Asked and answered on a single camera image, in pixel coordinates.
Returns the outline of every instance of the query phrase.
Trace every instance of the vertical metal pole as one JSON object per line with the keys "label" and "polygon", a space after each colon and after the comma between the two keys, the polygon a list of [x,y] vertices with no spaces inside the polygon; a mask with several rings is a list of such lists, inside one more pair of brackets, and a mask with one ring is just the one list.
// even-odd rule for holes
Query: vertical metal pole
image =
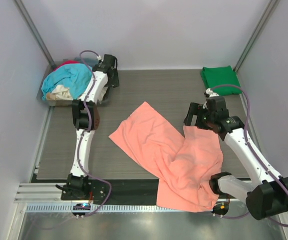
{"label": "vertical metal pole", "polygon": [[260,18],[252,36],[250,37],[242,55],[240,56],[236,67],[234,69],[235,72],[238,72],[238,70],[240,69],[241,65],[243,64],[244,60],[246,59],[249,51],[251,50],[251,48],[253,47],[255,41],[257,40],[257,38],[259,37],[260,33],[263,31],[264,27],[266,26],[269,18],[271,17],[271,15],[273,14],[275,8],[277,7],[278,3],[280,0],[270,0],[269,4],[266,7],[266,10],[264,11],[262,17]]}
{"label": "vertical metal pole", "polygon": [[29,30],[31,31],[31,33],[33,34],[34,38],[36,39],[40,49],[43,51],[47,61],[49,62],[49,65],[52,67],[52,69],[56,68],[56,64],[52,58],[52,56],[50,55],[42,37],[40,36],[32,18],[30,17],[30,15],[28,14],[22,0],[14,0],[15,5],[17,6],[20,14],[22,15],[22,17],[24,18],[25,22],[27,23],[27,26],[29,28]]}

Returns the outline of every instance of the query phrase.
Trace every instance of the table surface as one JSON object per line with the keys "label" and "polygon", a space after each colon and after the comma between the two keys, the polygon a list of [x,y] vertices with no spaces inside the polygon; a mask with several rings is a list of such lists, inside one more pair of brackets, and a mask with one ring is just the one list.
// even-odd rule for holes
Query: table surface
{"label": "table surface", "polygon": [[[110,102],[99,107],[100,126],[94,135],[89,157],[89,171],[103,179],[155,179],[130,159],[108,136],[121,121],[143,102],[148,102],[183,133],[183,119],[190,102],[204,103],[205,87],[200,70],[130,70],[119,71],[120,87],[111,91]],[[231,116],[245,120],[239,95],[226,96]],[[76,132],[70,107],[55,107],[47,132],[37,179],[67,178],[72,167]],[[222,171],[236,177],[248,174],[233,151],[220,140],[224,154]]]}

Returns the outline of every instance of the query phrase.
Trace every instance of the black mounting bracket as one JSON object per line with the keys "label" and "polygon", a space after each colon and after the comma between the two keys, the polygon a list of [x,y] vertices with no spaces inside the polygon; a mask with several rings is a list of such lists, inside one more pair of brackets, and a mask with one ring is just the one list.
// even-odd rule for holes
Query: black mounting bracket
{"label": "black mounting bracket", "polygon": [[69,174],[64,186],[55,185],[62,190],[62,200],[85,200],[89,199],[91,187],[88,183],[88,176],[73,176]]}
{"label": "black mounting bracket", "polygon": [[206,99],[207,108],[203,104],[191,102],[184,124],[190,126],[193,115],[197,116],[194,124],[199,129],[212,130],[224,141],[227,133],[244,128],[244,123],[237,116],[229,116],[226,102],[222,96],[213,96]]}
{"label": "black mounting bracket", "polygon": [[108,82],[105,87],[115,88],[119,86],[117,66],[117,58],[113,55],[105,54],[103,60],[93,67],[93,71],[107,74]]}
{"label": "black mounting bracket", "polygon": [[[279,180],[288,190],[288,177]],[[247,208],[257,220],[288,212],[288,196],[276,181],[264,181],[247,195]]]}
{"label": "black mounting bracket", "polygon": [[218,180],[220,178],[222,178],[224,176],[228,176],[228,175],[231,175],[231,173],[227,172],[227,171],[223,171],[223,172],[220,172],[218,174],[212,175],[210,177],[209,185],[210,185],[210,188],[214,194],[218,194],[218,195],[225,195],[226,194],[226,193],[220,191],[219,185],[218,185]]}
{"label": "black mounting bracket", "polygon": [[211,212],[213,214],[225,215],[226,213],[228,213],[228,210],[229,210],[229,203],[222,202],[215,204]]}
{"label": "black mounting bracket", "polygon": [[[94,102],[86,102],[87,108],[90,111],[92,117],[92,126],[91,130],[96,130],[99,126],[99,113],[97,106]],[[84,103],[82,100],[73,100],[72,101],[72,113],[73,113],[73,123],[77,129],[87,129],[89,124],[88,114],[82,112],[85,109]]]}

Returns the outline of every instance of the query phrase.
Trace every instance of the metal frame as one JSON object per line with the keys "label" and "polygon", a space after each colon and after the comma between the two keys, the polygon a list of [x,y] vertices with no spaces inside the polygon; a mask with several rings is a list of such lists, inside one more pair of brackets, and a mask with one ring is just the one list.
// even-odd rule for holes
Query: metal frame
{"label": "metal frame", "polygon": [[51,56],[51,54],[49,53],[41,35],[39,34],[32,18],[30,17],[30,15],[28,14],[27,9],[25,8],[22,0],[13,0],[15,5],[17,6],[20,14],[22,15],[22,17],[24,18],[25,22],[27,23],[27,26],[29,28],[29,30],[31,31],[32,35],[34,36],[35,40],[37,41],[37,44],[39,45],[40,49],[43,51],[49,65],[51,65],[51,67],[53,69],[56,68],[56,64]]}
{"label": "metal frame", "polygon": [[52,203],[61,201],[61,190],[56,183],[21,183],[18,187],[14,203]]}
{"label": "metal frame", "polygon": [[48,108],[46,118],[45,118],[45,121],[43,124],[43,130],[42,130],[42,134],[41,134],[40,139],[39,139],[39,144],[37,147],[37,153],[35,156],[34,169],[32,170],[29,182],[31,182],[33,177],[35,175],[37,175],[37,173],[38,173],[39,163],[40,163],[40,159],[41,159],[41,156],[42,156],[42,153],[44,150],[45,140],[46,140],[46,136],[47,136],[47,132],[48,132],[48,128],[49,128],[49,123],[50,123],[53,111],[54,111],[54,107],[50,106]]}
{"label": "metal frame", "polygon": [[24,221],[24,215],[25,210],[27,207],[26,203],[15,203],[16,204],[16,210],[13,216],[13,221],[8,233],[7,240],[18,240],[20,229],[22,227],[23,221]]}
{"label": "metal frame", "polygon": [[273,14],[274,10],[276,9],[279,1],[280,0],[270,0],[270,2],[268,3],[262,17],[260,18],[257,26],[255,27],[253,34],[251,35],[250,39],[248,40],[248,43],[246,44],[246,47],[244,48],[243,53],[240,56],[236,66],[234,68],[235,72],[239,71],[240,67],[242,66],[243,62],[245,61],[246,57],[248,56],[250,50],[254,46],[254,43],[256,42],[260,33],[263,31],[268,20],[272,16],[272,14]]}

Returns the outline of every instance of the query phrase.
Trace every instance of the orange cloth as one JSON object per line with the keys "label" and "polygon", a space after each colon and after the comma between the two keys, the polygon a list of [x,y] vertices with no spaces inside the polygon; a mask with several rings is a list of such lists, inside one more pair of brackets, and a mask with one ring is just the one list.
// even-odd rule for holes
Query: orange cloth
{"label": "orange cloth", "polygon": [[184,126],[184,134],[144,102],[109,137],[159,178],[157,206],[209,211],[218,200],[209,180],[223,162],[218,136],[195,126]]}

